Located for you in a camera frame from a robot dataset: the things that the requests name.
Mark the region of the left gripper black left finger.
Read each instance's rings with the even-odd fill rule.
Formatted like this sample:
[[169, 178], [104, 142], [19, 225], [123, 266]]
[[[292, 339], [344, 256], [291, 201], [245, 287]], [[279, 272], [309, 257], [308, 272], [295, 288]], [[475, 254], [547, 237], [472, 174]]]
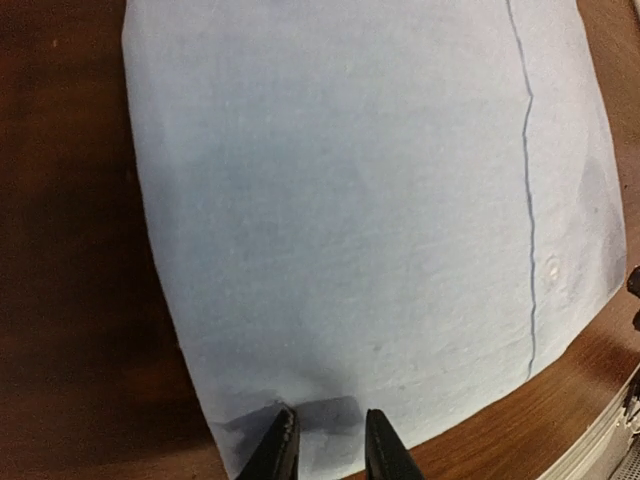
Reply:
[[300, 423], [290, 407], [280, 410], [247, 464], [239, 480], [297, 480]]

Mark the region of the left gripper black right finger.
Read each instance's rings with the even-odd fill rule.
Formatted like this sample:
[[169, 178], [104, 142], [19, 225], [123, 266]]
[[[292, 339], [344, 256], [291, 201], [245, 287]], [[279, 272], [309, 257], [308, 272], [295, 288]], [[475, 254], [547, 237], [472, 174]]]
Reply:
[[368, 480], [425, 479], [380, 409], [370, 409], [366, 414], [365, 472]]

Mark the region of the light blue long sleeve shirt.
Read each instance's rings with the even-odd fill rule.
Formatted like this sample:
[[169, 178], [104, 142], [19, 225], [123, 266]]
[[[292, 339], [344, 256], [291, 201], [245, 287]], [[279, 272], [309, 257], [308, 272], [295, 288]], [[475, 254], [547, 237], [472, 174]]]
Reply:
[[300, 473], [419, 445], [557, 360], [623, 283], [573, 1], [131, 1], [153, 258], [230, 477], [278, 410]]

